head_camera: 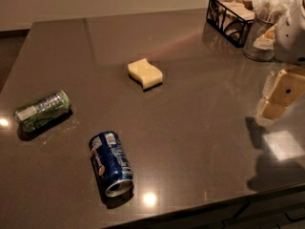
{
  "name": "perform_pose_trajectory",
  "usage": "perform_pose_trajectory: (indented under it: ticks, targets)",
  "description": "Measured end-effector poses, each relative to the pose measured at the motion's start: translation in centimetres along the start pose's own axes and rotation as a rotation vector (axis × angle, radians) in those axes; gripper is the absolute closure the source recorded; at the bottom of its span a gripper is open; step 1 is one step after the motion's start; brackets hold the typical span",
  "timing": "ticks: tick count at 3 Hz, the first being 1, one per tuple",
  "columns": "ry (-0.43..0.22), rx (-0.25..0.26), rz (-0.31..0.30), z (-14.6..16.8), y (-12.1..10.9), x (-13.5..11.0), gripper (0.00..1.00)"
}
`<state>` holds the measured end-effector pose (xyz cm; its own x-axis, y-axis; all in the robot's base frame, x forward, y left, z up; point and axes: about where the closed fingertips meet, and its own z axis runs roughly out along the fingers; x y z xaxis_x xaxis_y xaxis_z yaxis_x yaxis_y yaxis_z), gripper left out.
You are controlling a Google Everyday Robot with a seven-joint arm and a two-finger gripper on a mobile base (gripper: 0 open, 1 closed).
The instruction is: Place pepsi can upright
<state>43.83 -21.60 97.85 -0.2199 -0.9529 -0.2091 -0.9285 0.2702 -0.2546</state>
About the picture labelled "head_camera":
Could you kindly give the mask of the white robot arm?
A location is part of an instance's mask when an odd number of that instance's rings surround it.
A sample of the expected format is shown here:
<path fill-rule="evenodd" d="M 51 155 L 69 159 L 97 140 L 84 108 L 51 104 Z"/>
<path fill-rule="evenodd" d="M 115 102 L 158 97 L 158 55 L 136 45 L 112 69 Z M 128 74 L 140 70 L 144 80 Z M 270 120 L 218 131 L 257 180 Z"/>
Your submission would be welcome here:
<path fill-rule="evenodd" d="M 305 93 L 305 0 L 294 0 L 274 28 L 274 57 L 285 69 L 270 72 L 256 108 L 256 123 L 271 126 Z"/>

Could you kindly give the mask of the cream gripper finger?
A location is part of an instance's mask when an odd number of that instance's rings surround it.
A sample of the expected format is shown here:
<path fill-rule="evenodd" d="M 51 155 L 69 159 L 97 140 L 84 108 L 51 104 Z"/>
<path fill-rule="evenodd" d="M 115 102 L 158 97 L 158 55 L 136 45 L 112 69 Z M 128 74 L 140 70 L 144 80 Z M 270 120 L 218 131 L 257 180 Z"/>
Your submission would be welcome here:
<path fill-rule="evenodd" d="M 271 71 L 256 107 L 257 125 L 271 126 L 304 94 L 305 68 L 292 66 L 279 72 Z"/>

